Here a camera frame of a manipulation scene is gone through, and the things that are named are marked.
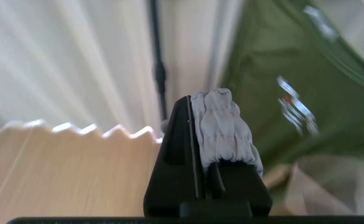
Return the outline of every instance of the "green clothing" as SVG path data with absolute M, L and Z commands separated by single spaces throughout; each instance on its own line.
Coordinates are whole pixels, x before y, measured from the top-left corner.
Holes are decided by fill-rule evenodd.
M 327 40 L 303 12 L 306 0 L 251 0 L 222 87 L 233 93 L 264 170 L 308 154 L 364 158 L 364 61 L 339 37 Z M 282 76 L 316 118 L 301 136 L 282 114 Z

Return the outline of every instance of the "white curtain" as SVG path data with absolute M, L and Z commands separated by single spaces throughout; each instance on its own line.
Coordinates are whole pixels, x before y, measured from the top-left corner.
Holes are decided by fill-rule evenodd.
M 160 2 L 169 114 L 219 82 L 242 2 Z M 145 0 L 0 0 L 0 127 L 43 118 L 158 131 L 152 66 Z

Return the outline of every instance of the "gray cloth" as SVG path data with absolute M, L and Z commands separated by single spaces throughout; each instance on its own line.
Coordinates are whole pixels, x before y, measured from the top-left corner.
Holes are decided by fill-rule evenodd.
M 254 165 L 262 177 L 263 165 L 252 143 L 252 133 L 240 118 L 240 109 L 228 89 L 197 93 L 191 98 L 195 132 L 204 171 L 220 159 Z

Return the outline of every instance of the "crumpled fabric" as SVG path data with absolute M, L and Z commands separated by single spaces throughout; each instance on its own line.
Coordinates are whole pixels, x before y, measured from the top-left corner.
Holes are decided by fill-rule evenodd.
M 260 177 L 263 165 L 253 145 L 252 133 L 240 118 L 240 108 L 231 100 L 231 91 L 218 88 L 191 97 L 195 132 L 204 171 L 220 159 L 254 165 Z

